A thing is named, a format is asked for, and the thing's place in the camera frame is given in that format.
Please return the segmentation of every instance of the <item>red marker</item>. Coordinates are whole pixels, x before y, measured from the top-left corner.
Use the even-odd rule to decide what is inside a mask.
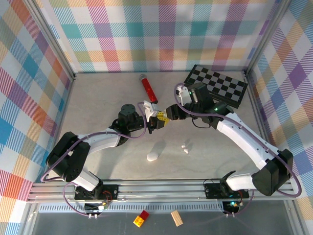
[[[147,79],[147,76],[145,74],[140,75],[139,80],[142,82],[143,87],[146,90],[146,93],[151,101],[151,103],[157,104],[157,97],[155,95],[155,93],[153,92],[149,81]]]

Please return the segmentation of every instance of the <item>checkerboard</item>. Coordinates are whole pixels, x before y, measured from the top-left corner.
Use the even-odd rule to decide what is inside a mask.
[[[248,86],[245,82],[194,65],[184,83],[189,86],[199,82],[207,85],[214,99],[224,101],[234,108],[239,107]]]

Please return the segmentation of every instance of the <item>purple cable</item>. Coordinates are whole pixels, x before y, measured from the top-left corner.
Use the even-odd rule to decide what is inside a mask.
[[[141,115],[143,117],[145,117],[145,114],[143,113],[141,107],[140,107],[140,104],[143,104],[143,102],[139,102],[137,103],[137,107],[139,108],[140,112],[141,112]],[[146,118],[143,119],[143,123],[144,123],[144,127],[143,127],[143,132],[141,133],[140,136],[137,136],[137,137],[131,137],[131,136],[126,136],[126,135],[123,135],[123,134],[120,134],[120,133],[117,133],[117,132],[113,132],[113,131],[101,131],[101,132],[95,132],[95,133],[92,133],[92,134],[89,134],[81,139],[79,139],[78,141],[76,141],[54,164],[52,164],[52,166],[43,174],[43,176],[41,177],[41,182],[49,182],[49,181],[53,181],[53,180],[60,180],[62,179],[61,177],[53,177],[51,179],[46,179],[46,176],[49,174],[49,172],[57,165],[59,164],[67,155],[70,151],[72,151],[76,145],[78,145],[80,142],[86,140],[87,138],[90,138],[90,137],[93,137],[93,136],[97,136],[97,135],[102,135],[102,134],[113,134],[113,135],[118,135],[118,136],[121,136],[121,137],[125,137],[125,138],[128,138],[128,139],[138,139],[138,138],[141,138],[144,136],[144,134],[146,133],[146,128],[147,128],[147,120]]]
[[[257,137],[255,137],[249,130],[247,130],[244,126],[242,126],[240,123],[236,122],[235,120],[229,118],[229,117],[226,117],[226,116],[223,116],[223,115],[220,115],[220,114],[199,114],[199,113],[194,113],[194,112],[191,112],[187,109],[185,109],[181,104],[180,102],[178,101],[177,99],[177,95],[176,95],[176,90],[179,86],[185,86],[185,84],[183,83],[178,83],[176,84],[175,88],[174,88],[174,98],[175,98],[175,101],[177,103],[177,105],[183,110],[185,111],[186,113],[190,114],[190,115],[194,115],[194,116],[199,116],[199,117],[218,117],[218,118],[223,118],[227,121],[230,121],[232,122],[234,125],[240,127],[244,132],[246,132],[252,139],[254,139],[254,141],[256,141],[259,145],[261,145],[264,149],[268,149],[268,147],[262,142],[260,141]],[[282,195],[284,196],[289,196],[289,197],[298,197],[301,195],[302,193],[302,187],[300,185],[300,182],[297,178],[297,176],[295,175],[295,173],[292,171],[292,169],[290,168],[290,166],[281,158],[279,157],[276,153],[274,153],[271,149],[268,149],[268,153],[274,157],[276,157],[284,166],[285,168],[290,172],[290,174],[292,175],[292,177],[294,178],[297,186],[298,186],[298,193],[296,194],[289,194],[289,193],[285,193],[285,192],[282,192],[280,190],[277,190],[279,193],[281,193]]]

